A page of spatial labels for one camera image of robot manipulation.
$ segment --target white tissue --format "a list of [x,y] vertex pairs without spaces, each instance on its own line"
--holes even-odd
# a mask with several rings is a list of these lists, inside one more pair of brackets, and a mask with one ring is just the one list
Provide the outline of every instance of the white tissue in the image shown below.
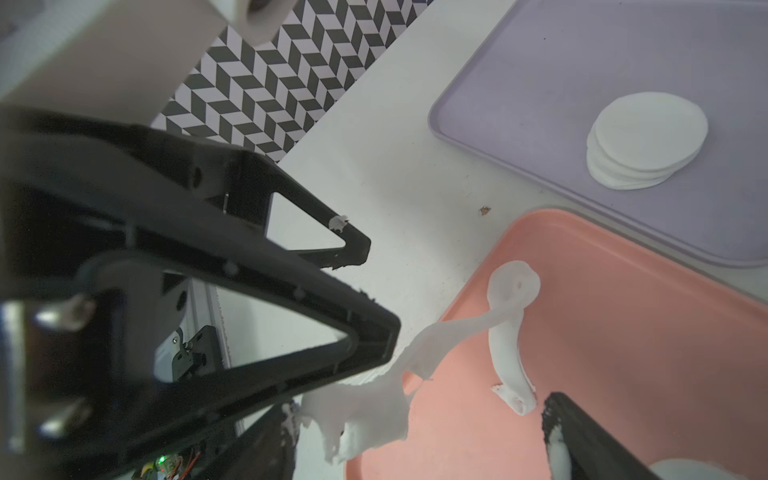
[[[511,288],[493,291],[495,286],[506,285]],[[538,296],[541,280],[526,262],[505,263],[491,275],[488,284],[488,304],[492,309],[496,305],[517,300],[523,308],[530,305]],[[536,408],[536,388],[525,374],[518,336],[523,322],[523,309],[514,311],[514,315],[488,331],[488,347],[496,375],[502,381],[491,390],[501,397],[518,415],[526,415]]]
[[326,461],[344,462],[367,449],[404,440],[415,392],[405,394],[402,374],[410,371],[430,379],[442,359],[464,339],[506,320],[522,319],[522,309],[540,288],[538,275],[531,273],[525,262],[500,266],[488,283],[491,309],[487,313],[433,323],[414,338],[386,373],[371,382],[357,386],[334,383],[305,394],[299,415],[305,426],[317,422]]

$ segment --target black and white pattern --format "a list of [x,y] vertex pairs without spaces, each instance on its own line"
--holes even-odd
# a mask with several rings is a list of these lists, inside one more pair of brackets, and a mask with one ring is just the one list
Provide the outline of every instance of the black and white pattern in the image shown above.
[[152,126],[279,161],[432,0],[299,0],[269,43],[219,35]]

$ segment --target debris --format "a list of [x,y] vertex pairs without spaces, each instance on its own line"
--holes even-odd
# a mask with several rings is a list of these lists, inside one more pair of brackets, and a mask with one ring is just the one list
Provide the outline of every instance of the debris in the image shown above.
[[338,230],[339,233],[344,231],[344,227],[349,223],[346,215],[336,215],[328,222],[328,230]]

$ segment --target white cotton pad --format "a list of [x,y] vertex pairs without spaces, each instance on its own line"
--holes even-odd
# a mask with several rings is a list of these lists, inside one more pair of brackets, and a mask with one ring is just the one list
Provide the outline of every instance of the white cotton pad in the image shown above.
[[669,458],[649,467],[661,480],[747,480],[718,465],[687,458]]
[[600,170],[612,177],[615,177],[617,180],[623,180],[627,182],[658,180],[662,177],[664,177],[666,180],[672,173],[678,171],[682,167],[685,167],[695,157],[695,155],[691,155],[662,171],[645,172],[633,170],[629,167],[625,167],[624,165],[619,164],[605,153],[605,150],[598,143],[598,140],[594,135],[594,126],[587,136],[587,153],[588,156],[591,157],[593,164],[600,168]]
[[655,180],[622,180],[600,168],[599,161],[595,161],[591,151],[587,151],[587,170],[589,171],[589,174],[592,176],[592,178],[594,178],[599,184],[613,190],[636,190],[638,188],[648,188],[654,185],[658,185],[669,178],[667,175],[664,177],[656,178]]
[[709,131],[698,105],[676,95],[647,91],[609,104],[594,123],[600,146],[614,161],[637,171],[664,171],[693,158]]

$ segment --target metal screw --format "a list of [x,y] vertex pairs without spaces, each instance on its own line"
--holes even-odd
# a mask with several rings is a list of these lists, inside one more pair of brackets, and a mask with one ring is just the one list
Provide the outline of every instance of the metal screw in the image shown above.
[[93,408],[88,399],[81,397],[69,402],[58,412],[48,417],[40,424],[38,431],[40,435],[50,440],[63,439],[82,427],[92,413]]
[[91,321],[96,302],[82,293],[60,303],[49,303],[35,314],[38,323],[59,332],[77,332]]

